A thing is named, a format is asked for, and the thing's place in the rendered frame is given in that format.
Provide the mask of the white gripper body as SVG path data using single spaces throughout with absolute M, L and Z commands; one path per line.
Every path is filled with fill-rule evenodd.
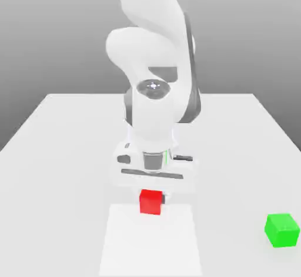
M 194 189 L 197 166 L 172 163 L 162 172 L 133 169 L 131 165 L 112 165 L 112 183 L 136 189 Z

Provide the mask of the small red cube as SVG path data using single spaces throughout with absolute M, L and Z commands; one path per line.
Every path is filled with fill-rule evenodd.
M 141 190 L 139 195 L 140 213 L 160 215 L 162 197 L 162 191 Z

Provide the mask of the small green cube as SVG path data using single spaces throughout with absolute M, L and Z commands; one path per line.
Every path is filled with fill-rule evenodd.
M 300 227 L 289 213 L 272 213 L 266 218 L 265 234 L 274 248 L 294 247 Z

